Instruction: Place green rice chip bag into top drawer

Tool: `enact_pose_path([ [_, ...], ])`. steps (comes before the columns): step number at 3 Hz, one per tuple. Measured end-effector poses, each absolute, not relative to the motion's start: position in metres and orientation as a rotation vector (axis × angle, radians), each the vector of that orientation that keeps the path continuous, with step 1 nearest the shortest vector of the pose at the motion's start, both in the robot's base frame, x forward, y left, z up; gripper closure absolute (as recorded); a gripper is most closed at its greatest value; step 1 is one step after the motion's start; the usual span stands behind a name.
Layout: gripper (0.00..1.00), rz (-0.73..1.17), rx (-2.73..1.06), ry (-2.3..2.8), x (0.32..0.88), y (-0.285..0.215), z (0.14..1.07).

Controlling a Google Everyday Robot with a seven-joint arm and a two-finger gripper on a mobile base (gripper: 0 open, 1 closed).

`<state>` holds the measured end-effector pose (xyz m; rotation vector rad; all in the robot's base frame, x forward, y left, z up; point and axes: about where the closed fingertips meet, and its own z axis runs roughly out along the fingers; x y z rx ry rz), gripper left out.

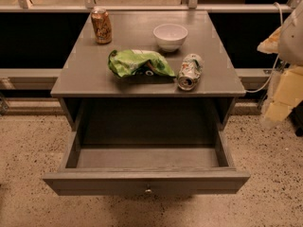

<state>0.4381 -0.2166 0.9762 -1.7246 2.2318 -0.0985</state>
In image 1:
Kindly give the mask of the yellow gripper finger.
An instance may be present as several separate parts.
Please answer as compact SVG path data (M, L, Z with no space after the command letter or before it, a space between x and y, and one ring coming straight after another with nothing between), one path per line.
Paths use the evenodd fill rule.
M303 66L291 65L274 72L261 108L261 124L275 127L303 101Z
M281 27L277 28L267 39L261 42L257 51L265 54L277 54Z

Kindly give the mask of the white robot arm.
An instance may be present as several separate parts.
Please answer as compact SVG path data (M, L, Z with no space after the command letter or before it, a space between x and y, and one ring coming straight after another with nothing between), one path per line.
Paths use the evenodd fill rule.
M277 54L290 64L282 73L274 73L267 99L261 109L261 122L267 128L279 124L303 101L303 1L257 51Z

